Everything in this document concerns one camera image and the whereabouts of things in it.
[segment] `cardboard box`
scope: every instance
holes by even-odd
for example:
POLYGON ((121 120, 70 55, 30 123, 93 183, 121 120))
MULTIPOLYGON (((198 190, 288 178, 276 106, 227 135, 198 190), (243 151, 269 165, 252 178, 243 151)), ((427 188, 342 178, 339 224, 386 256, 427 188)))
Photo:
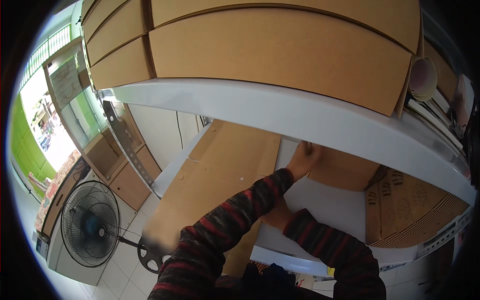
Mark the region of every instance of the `cardboard box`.
POLYGON ((82 22, 84 22, 100 0, 84 0, 82 3, 82 22))
POLYGON ((141 36, 90 68, 95 89, 131 84, 155 77, 148 36, 141 36))
MULTIPOLYGON (((182 228, 249 188, 258 175, 273 173, 279 144, 279 134, 214 120, 147 220, 142 235, 173 250, 182 228)), ((243 275, 258 228, 259 222, 226 253, 224 273, 243 275)))
POLYGON ((86 45, 91 66, 152 29, 151 23, 144 17, 144 10, 149 10, 143 7, 146 2, 130 0, 102 24, 86 45))
POLYGON ((317 182, 349 191, 364 191, 380 164, 324 147, 322 158, 308 175, 317 182))
POLYGON ((380 194, 374 184, 365 191, 365 243, 370 244, 382 237, 382 219, 380 212, 380 194))
POLYGON ((237 8, 293 8, 328 14, 354 22, 416 52, 420 5, 418 0, 374 0, 365 3, 357 0, 152 0, 154 26, 161 26, 199 14, 237 8))
POLYGON ((236 9, 149 32, 159 78, 224 78, 275 84, 390 116, 410 53, 350 22, 288 9, 236 9))
POLYGON ((100 1, 88 16, 88 21, 82 20, 85 41, 88 42, 101 24, 126 2, 127 0, 100 1))
POLYGON ((408 92, 408 84, 410 82, 410 73, 411 73, 411 68, 413 65, 413 62, 419 58, 424 58, 424 44, 423 44, 423 17, 421 15, 421 12, 419 12, 420 15, 420 35, 419 35, 419 41, 417 44, 417 51, 415 52, 416 55, 412 55, 410 58, 410 65, 408 67, 408 72, 407 76, 405 77, 405 82, 403 83, 402 91, 400 93, 400 97, 398 97, 398 101, 395 105, 394 113, 398 118, 402 116, 403 112, 403 105, 405 104, 405 99, 407 97, 407 92, 408 92))
MULTIPOLYGON (((375 186, 380 193, 380 227, 374 222, 378 212, 365 209, 366 243, 373 247, 406 248, 425 242, 468 208, 458 197, 393 169, 375 186)), ((371 198, 367 193, 366 201, 371 198)))
POLYGON ((448 102, 453 100, 458 78, 442 56, 427 42, 424 41, 425 57, 430 59, 437 69, 438 89, 448 102))
POLYGON ((80 82, 80 87, 82 89, 90 86, 90 78, 88 77, 87 69, 83 69, 78 73, 78 81, 80 82))

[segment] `parked car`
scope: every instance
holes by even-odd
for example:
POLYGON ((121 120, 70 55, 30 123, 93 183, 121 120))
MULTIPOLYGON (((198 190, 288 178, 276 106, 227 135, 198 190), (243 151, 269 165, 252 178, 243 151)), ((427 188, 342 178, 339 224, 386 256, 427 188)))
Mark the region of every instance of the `parked car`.
POLYGON ((39 137, 37 139, 38 144, 43 149, 43 152, 46 152, 48 150, 48 148, 50 147, 51 137, 52 137, 52 135, 50 133, 46 132, 41 137, 39 137))

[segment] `striped sweater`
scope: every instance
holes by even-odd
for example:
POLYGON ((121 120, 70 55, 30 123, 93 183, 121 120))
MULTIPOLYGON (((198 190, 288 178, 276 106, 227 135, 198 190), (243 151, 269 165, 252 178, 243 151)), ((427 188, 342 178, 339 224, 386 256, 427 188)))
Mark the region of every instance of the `striped sweater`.
MULTIPOLYGON (((237 245, 292 184, 290 171, 280 169, 182 229, 179 244, 162 265, 148 299, 212 299, 217 280, 222 281, 223 253, 237 245)), ((292 216, 283 234, 335 268, 334 299, 386 298, 377 260, 356 238, 318 223, 306 209, 292 216)))

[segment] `fan pole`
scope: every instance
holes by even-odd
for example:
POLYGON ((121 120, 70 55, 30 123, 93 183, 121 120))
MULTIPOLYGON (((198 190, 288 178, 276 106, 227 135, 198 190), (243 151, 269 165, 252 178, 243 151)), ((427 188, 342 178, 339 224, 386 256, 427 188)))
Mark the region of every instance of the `fan pole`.
POLYGON ((142 250, 147 251, 147 248, 145 248, 144 245, 139 245, 139 244, 137 244, 137 243, 132 242, 131 240, 127 240, 127 239, 124 238, 124 237, 120 237, 120 236, 119 236, 119 241, 122 242, 122 243, 128 244, 128 245, 130 245, 130 246, 133 246, 133 247, 135 247, 135 248, 140 248, 140 249, 142 249, 142 250))

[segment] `metal railing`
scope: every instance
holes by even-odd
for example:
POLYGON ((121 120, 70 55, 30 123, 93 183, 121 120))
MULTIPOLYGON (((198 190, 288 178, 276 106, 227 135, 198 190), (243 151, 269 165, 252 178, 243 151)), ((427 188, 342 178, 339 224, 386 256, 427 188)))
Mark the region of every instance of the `metal railing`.
POLYGON ((25 86, 33 74, 35 74, 35 72, 42 66, 42 64, 60 48, 70 43, 71 39, 71 24, 68 24, 51 35, 42 45, 40 45, 28 60, 22 81, 20 83, 20 90, 25 86))

